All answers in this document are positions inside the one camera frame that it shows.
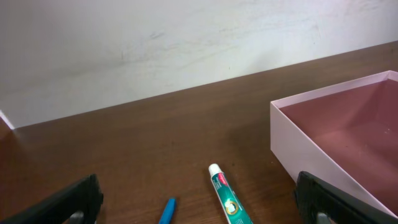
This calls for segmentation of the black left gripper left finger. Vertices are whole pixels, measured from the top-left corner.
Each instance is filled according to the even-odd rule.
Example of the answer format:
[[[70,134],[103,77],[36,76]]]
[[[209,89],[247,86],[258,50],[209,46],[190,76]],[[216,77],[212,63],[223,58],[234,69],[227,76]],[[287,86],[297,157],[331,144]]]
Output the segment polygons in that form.
[[[103,200],[97,175],[91,174],[1,223],[95,223]]]

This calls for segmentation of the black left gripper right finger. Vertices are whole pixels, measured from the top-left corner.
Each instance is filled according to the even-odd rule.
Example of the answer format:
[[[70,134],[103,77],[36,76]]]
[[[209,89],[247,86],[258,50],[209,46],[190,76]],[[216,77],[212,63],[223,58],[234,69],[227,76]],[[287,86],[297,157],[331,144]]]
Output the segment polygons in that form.
[[[397,224],[397,218],[313,174],[299,172],[294,197],[304,223]]]

